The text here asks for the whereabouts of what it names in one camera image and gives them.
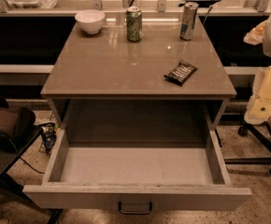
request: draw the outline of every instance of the green can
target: green can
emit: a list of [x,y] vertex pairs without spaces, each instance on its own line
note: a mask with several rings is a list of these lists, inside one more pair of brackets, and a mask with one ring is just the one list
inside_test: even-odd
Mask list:
[[126,11],[126,27],[129,41],[142,39],[142,11],[138,7],[128,7]]

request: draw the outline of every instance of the concrete floor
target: concrete floor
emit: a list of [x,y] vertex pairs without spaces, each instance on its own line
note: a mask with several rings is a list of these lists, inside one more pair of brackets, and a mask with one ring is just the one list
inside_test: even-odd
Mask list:
[[[33,106],[36,122],[47,121],[51,111],[39,105]],[[255,157],[269,155],[267,150],[249,133],[246,137],[237,134],[238,124],[220,123],[218,133],[221,139],[221,152],[225,158]],[[23,158],[37,170],[45,171],[49,156],[40,150],[39,138],[26,151]],[[147,216],[125,216],[109,210],[64,210],[58,223],[83,224],[271,224],[271,174],[265,165],[228,165],[234,187],[248,187],[252,197],[233,212],[219,211],[152,211]],[[41,184],[43,175],[33,171],[21,160],[9,170],[18,183]],[[51,212],[39,209],[35,204],[19,198],[0,188],[0,218],[8,217],[13,224],[47,223]]]

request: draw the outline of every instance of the bowl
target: bowl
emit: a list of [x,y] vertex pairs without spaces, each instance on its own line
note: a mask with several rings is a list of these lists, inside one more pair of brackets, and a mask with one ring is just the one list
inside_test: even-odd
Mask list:
[[97,34],[105,22],[106,14],[100,10],[84,10],[76,15],[79,27],[87,34]]

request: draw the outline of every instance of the open drawer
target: open drawer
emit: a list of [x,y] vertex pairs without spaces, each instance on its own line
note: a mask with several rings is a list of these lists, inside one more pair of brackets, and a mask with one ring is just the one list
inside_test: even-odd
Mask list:
[[42,208],[234,210],[233,188],[203,101],[71,100],[42,185]]

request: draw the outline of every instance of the soda can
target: soda can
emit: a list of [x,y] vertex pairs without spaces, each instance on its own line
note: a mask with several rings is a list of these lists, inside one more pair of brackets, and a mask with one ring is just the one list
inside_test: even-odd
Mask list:
[[142,11],[137,7],[128,7],[126,11],[127,39],[139,41],[142,38]]
[[193,38],[193,27],[199,5],[194,2],[187,2],[184,5],[183,18],[181,24],[180,38],[191,40]]

